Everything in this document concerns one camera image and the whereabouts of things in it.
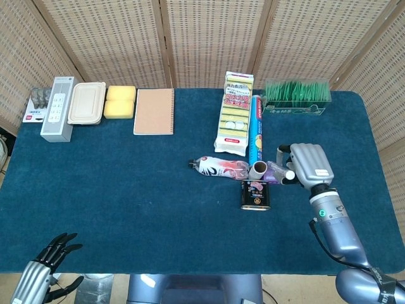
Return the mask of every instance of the table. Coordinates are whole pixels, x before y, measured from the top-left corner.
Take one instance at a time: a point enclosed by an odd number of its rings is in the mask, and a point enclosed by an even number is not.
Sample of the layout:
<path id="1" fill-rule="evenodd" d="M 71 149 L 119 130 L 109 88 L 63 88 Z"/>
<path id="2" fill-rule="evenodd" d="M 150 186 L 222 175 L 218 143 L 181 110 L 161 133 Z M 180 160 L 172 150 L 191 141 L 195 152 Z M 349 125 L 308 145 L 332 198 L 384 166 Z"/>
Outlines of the table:
<path id="1" fill-rule="evenodd" d="M 272 186 L 271 210 L 245 211 L 240 182 L 187 166 L 214 153 L 221 89 L 175 91 L 175 135 L 134 136 L 133 120 L 75 126 L 48 143 L 23 124 L 0 190 L 0 271 L 19 272 L 62 232 L 84 247 L 59 270 L 81 273 L 336 274 L 318 246 L 309 192 Z M 370 262 L 405 266 L 405 250 L 362 99 L 333 92 L 321 116 L 265 114 L 263 158 L 276 147 L 321 144 Z"/>

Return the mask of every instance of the notebook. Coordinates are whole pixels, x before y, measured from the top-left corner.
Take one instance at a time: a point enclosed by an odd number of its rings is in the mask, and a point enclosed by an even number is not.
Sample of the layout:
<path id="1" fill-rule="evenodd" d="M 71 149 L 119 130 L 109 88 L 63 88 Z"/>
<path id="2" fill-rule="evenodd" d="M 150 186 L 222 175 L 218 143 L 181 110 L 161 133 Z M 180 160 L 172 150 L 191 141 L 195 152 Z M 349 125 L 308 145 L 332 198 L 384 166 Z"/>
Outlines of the notebook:
<path id="1" fill-rule="evenodd" d="M 139 89 L 135 110 L 135 135 L 172 135 L 174 89 Z"/>

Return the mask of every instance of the robotic hand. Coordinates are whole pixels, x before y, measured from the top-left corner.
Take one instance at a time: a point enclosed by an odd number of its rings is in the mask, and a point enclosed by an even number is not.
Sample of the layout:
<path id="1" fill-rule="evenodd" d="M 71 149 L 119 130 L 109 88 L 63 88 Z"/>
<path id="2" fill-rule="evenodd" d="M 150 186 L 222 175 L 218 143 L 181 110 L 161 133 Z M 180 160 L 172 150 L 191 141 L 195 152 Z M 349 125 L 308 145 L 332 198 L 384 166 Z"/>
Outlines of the robotic hand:
<path id="1" fill-rule="evenodd" d="M 311 191 L 309 202 L 316 217 L 309 226 L 328 256 L 349 267 L 336 277 L 340 297 L 356 304 L 405 303 L 404 286 L 369 264 L 338 192 L 329 187 L 334 175 L 322 147 L 317 144 L 281 145 L 277 149 L 279 166 L 282 166 L 284 153 L 289 154 L 287 167 L 296 173 L 296 178 L 283 180 L 282 184 L 300 183 Z M 315 223 L 319 223 L 329 251 L 320 240 Z"/>
<path id="2" fill-rule="evenodd" d="M 43 304 L 57 298 L 66 296 L 75 290 L 83 281 L 83 276 L 78 277 L 66 288 L 50 291 L 50 284 L 54 279 L 52 275 L 73 250 L 80 249 L 82 244 L 66 246 L 77 233 L 63 233 L 54 238 L 47 247 L 32 261 L 29 261 L 18 282 L 17 288 L 11 297 L 11 304 Z"/>

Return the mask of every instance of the white box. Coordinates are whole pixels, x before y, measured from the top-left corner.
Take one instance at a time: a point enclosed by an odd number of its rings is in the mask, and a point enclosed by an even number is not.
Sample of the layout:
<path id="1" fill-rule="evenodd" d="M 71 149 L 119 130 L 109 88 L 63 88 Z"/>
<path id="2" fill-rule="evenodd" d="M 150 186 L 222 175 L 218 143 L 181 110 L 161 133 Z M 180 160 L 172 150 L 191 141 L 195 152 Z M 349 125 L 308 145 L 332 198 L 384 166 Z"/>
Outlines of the white box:
<path id="1" fill-rule="evenodd" d="M 73 126 L 68 124 L 68 112 L 73 88 L 77 83 L 74 77 L 55 77 L 40 131 L 40 135 L 50 143 L 70 141 Z"/>

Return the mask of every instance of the sponge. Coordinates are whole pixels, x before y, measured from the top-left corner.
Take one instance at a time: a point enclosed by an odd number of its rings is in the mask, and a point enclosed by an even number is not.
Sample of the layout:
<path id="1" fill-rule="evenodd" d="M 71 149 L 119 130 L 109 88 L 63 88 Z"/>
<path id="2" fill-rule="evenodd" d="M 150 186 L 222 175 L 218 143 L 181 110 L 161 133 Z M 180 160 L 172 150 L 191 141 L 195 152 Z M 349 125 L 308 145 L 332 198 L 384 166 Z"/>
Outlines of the sponge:
<path id="1" fill-rule="evenodd" d="M 111 85 L 108 87 L 107 100 L 132 100 L 135 102 L 135 87 L 132 85 Z"/>
<path id="2" fill-rule="evenodd" d="M 107 100 L 104 106 L 104 117 L 132 118 L 134 117 L 134 102 L 132 100 Z"/>

